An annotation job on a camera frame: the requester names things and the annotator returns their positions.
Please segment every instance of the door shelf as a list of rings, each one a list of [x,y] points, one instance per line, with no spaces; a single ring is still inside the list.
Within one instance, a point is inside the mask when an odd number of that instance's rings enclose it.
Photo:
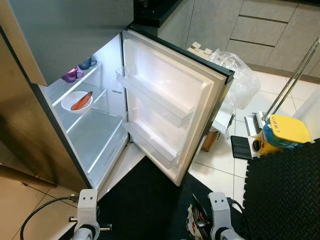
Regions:
[[[123,118],[108,112],[90,109],[68,132],[72,145],[85,171],[93,169],[115,132],[122,128]]]
[[[124,128],[131,134],[133,141],[146,153],[150,153],[167,169],[170,169],[178,157],[179,152],[172,149],[165,141],[161,140],[149,129],[143,129],[139,122],[128,122],[123,124]]]
[[[100,67],[101,63],[91,66],[87,70],[83,70],[84,75],[82,78],[77,79],[74,82],[66,82],[62,78],[45,88],[45,91],[49,97],[50,102],[55,107],[61,100],[76,89],[81,83],[83,83],[88,77],[90,77],[94,72],[96,72]]]
[[[96,103],[98,101],[107,101],[108,99],[106,89],[103,89],[94,85],[90,85],[84,82],[80,84],[75,90],[84,91],[84,92],[92,91],[93,102],[88,107],[88,110],[83,113],[69,112],[65,110],[60,103],[54,107],[57,115],[60,118],[63,128],[67,133],[88,113],[89,109],[94,108],[95,105],[97,105]],[[108,110],[107,108],[108,108],[108,103],[106,102],[105,109],[103,110],[107,111]]]
[[[193,108],[186,109],[183,104],[175,101],[167,93],[160,91],[152,83],[138,76],[134,67],[125,66],[118,69],[116,78],[129,93],[135,95],[153,111],[156,111],[177,127],[180,128],[189,122]]]

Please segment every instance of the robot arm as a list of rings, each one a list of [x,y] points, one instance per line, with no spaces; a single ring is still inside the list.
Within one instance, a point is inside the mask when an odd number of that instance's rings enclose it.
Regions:
[[[211,192],[208,195],[211,203],[213,227],[212,240],[244,240],[231,225],[230,207],[223,192]]]

